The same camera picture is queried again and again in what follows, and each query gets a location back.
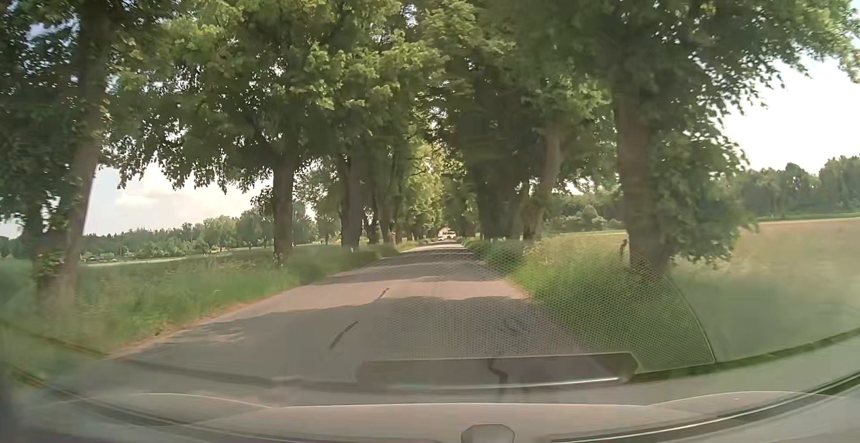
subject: field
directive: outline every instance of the field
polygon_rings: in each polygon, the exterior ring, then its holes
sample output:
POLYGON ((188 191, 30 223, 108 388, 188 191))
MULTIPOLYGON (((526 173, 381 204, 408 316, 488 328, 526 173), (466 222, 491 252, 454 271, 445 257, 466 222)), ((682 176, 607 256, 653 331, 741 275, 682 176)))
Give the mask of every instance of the field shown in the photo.
POLYGON ((562 235, 525 256, 516 246, 477 251, 584 345, 636 347, 653 369, 708 359, 702 331, 715 360, 732 361, 860 327, 860 218, 761 224, 731 262, 681 262, 659 284, 632 280, 618 257, 624 238, 562 235))
POLYGON ((263 249, 234 249, 219 256, 158 263, 81 267, 75 309, 50 325, 35 315, 29 263, 8 259, 0 262, 0 317, 80 345, 83 352, 55 348, 14 330, 5 331, 4 342, 13 346, 10 351, 15 357, 25 358, 22 362, 28 368, 46 376, 81 358, 111 353, 199 318, 392 254, 396 250, 383 245, 363 247, 355 253, 335 245, 306 245, 296 247, 281 270, 271 269, 272 252, 263 249))

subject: treeline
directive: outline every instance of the treeline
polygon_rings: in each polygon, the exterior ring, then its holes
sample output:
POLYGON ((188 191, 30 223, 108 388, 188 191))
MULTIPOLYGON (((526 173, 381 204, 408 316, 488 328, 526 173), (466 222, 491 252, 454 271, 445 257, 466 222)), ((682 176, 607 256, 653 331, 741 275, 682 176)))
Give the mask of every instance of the treeline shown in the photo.
POLYGON ((860 156, 827 161, 817 173, 795 163, 740 176, 744 206, 759 217, 860 211, 860 156))
POLYGON ((856 78, 850 5, 0 0, 0 218, 65 304, 100 163, 271 183, 278 265, 294 199, 346 249, 444 225, 535 240, 570 184, 618 194, 640 267, 725 258, 749 217, 722 118, 806 56, 856 78))
MULTIPOLYGON (((320 240, 317 223, 305 212, 305 205, 293 206, 293 239, 296 244, 320 240)), ((110 261, 113 259, 148 259, 187 254, 207 254, 225 249, 269 247, 272 244, 272 220, 257 209, 245 210, 239 218, 219 216, 203 223, 183 223, 170 229, 137 228, 118 234, 86 235, 83 237, 81 260, 110 261)), ((0 238, 0 255, 15 258, 30 257, 21 237, 0 238)))

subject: cloud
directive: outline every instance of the cloud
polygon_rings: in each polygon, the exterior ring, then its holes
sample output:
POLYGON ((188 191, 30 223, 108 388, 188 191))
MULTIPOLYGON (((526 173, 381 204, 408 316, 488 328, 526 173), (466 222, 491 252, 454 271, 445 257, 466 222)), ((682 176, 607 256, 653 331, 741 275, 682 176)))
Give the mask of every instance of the cloud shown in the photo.
POLYGON ((117 206, 143 206, 155 203, 155 199, 123 192, 116 200, 117 206))
POLYGON ((174 189, 156 165, 147 167, 144 177, 128 181, 118 189, 119 174, 102 169, 96 177, 88 210, 87 233, 117 233, 135 228, 174 228, 182 223, 200 223, 205 218, 238 217, 250 208, 250 200, 266 183, 258 183, 246 193, 217 185, 194 188, 192 182, 174 189))

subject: green field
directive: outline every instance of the green field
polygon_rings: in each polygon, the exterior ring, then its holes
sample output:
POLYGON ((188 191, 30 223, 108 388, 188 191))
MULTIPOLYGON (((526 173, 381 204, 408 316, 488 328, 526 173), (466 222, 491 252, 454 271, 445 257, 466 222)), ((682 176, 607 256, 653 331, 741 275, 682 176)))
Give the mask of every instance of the green field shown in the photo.
POLYGON ((472 249, 586 345, 639 348, 654 368, 703 357, 702 340, 693 336, 698 328, 683 309, 687 304, 716 361, 860 327, 860 218, 761 224, 757 233, 742 235, 731 262, 717 269, 681 262, 672 269, 672 283, 650 288, 632 280, 619 262, 625 237, 562 235, 544 239, 525 256, 515 243, 489 253, 472 249))
MULTIPOLYGON (((378 245, 346 252, 335 245, 305 245, 280 270, 271 250, 231 250, 218 256, 158 263, 114 263, 82 267, 75 309, 48 323, 35 314, 29 263, 0 262, 0 317, 42 335, 111 353, 233 307, 311 283, 329 274, 361 267, 397 251, 378 245)), ((13 357, 48 375, 90 357, 14 330, 4 333, 13 357)))

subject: windshield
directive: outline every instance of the windshield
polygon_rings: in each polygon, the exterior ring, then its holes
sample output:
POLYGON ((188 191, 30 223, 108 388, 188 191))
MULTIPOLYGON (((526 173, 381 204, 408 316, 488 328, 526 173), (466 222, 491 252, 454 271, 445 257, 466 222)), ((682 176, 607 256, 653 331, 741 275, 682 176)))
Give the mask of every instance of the windshield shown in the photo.
POLYGON ((0 0, 11 404, 665 422, 831 391, 856 4, 0 0))

